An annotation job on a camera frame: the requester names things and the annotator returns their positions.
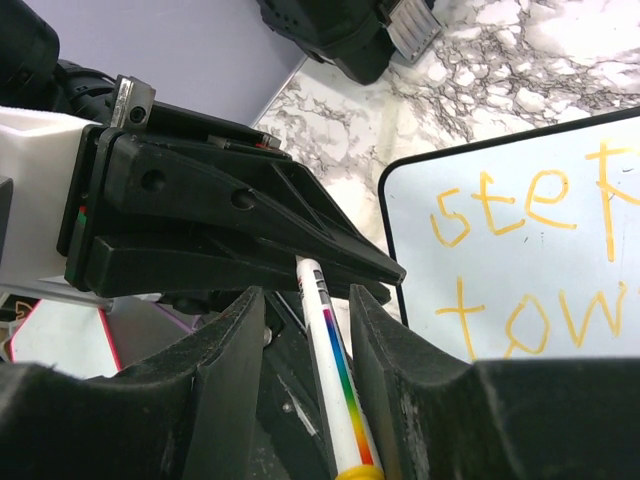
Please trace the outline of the yellow marker cap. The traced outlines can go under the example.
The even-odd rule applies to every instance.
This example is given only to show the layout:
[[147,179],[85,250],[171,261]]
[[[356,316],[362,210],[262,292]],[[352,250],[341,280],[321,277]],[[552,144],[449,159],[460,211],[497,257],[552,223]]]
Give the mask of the yellow marker cap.
[[376,465],[358,465],[340,472],[335,480],[384,480],[384,472]]

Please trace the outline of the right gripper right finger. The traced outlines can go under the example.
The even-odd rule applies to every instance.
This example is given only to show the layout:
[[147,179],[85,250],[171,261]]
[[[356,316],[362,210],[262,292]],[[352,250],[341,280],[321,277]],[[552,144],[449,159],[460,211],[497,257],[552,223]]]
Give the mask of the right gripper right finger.
[[634,358],[468,364],[350,291],[354,371],[390,479],[635,479]]

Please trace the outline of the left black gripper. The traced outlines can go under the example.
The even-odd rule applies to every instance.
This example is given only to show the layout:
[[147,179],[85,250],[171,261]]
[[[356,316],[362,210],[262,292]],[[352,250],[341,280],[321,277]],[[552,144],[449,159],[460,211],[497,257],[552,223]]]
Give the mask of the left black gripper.
[[65,280],[103,298],[298,288],[320,263],[329,292],[381,304],[406,271],[350,221],[274,136],[160,103],[119,76],[81,135],[58,239]]

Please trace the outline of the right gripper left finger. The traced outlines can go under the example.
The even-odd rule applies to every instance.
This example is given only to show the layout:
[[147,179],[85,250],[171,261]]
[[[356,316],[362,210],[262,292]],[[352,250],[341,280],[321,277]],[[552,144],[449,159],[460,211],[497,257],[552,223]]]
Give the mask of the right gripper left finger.
[[265,302],[245,290],[214,320],[111,378],[1,367],[5,479],[242,479]]

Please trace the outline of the black framed whiteboard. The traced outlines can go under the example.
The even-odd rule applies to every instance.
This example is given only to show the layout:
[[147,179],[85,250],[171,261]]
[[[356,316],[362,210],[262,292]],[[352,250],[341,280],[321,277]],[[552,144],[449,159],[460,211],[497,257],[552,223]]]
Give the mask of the black framed whiteboard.
[[402,323],[466,362],[639,353],[639,111],[405,158],[379,183]]

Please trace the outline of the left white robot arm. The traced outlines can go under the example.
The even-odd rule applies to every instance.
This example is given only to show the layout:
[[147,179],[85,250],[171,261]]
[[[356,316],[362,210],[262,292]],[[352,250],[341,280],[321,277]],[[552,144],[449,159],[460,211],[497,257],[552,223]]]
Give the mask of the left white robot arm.
[[38,14],[2,3],[4,290],[199,314],[252,286],[296,290],[299,257],[338,298],[358,284],[386,303],[406,275],[277,138],[63,61]]

